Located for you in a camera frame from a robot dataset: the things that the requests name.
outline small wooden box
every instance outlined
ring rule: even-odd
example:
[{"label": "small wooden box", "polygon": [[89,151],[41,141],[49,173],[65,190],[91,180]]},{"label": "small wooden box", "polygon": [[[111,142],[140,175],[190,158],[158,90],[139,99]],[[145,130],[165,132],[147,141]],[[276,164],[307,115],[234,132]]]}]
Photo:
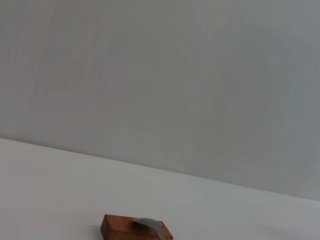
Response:
[{"label": "small wooden box", "polygon": [[[104,240],[159,240],[156,232],[146,226],[132,222],[134,217],[104,215],[101,233]],[[173,240],[167,227],[162,223],[161,232],[167,240]]]}]

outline metal spoon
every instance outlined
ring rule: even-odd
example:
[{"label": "metal spoon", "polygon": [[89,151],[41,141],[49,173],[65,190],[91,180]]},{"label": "metal spoon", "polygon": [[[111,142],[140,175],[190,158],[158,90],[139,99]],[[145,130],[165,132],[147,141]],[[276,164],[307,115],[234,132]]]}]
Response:
[{"label": "metal spoon", "polygon": [[161,228],[162,228],[161,222],[159,222],[157,220],[153,220],[151,218],[146,218],[146,217],[135,218],[132,221],[137,224],[145,225],[145,226],[153,229],[156,232],[156,234],[158,235],[158,237],[160,238],[160,240],[167,240],[161,233]]}]

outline white table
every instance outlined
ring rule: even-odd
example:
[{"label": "white table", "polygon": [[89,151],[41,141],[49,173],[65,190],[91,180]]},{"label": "white table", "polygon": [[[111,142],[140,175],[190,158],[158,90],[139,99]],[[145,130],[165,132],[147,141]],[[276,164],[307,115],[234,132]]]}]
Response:
[{"label": "white table", "polygon": [[0,139],[1,240],[102,240],[104,214],[175,240],[318,240],[320,203]]}]

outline wooden block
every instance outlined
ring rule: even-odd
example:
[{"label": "wooden block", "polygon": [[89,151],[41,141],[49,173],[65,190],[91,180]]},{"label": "wooden block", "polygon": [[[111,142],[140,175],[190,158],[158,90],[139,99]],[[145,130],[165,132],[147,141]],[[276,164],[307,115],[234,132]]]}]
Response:
[{"label": "wooden block", "polygon": [[[132,222],[134,217],[104,215],[101,233],[104,240],[159,240],[156,232],[146,226]],[[167,240],[173,237],[165,224],[161,232]]]}]

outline wood grain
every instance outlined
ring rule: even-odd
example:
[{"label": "wood grain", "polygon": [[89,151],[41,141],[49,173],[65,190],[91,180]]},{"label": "wood grain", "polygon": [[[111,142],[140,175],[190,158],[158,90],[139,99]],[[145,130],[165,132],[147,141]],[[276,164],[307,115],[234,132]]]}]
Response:
[{"label": "wood grain", "polygon": [[[156,232],[132,222],[134,217],[104,215],[101,224],[101,233],[104,240],[158,240]],[[162,235],[167,240],[173,240],[173,236],[167,229],[166,225],[162,223]]]}]

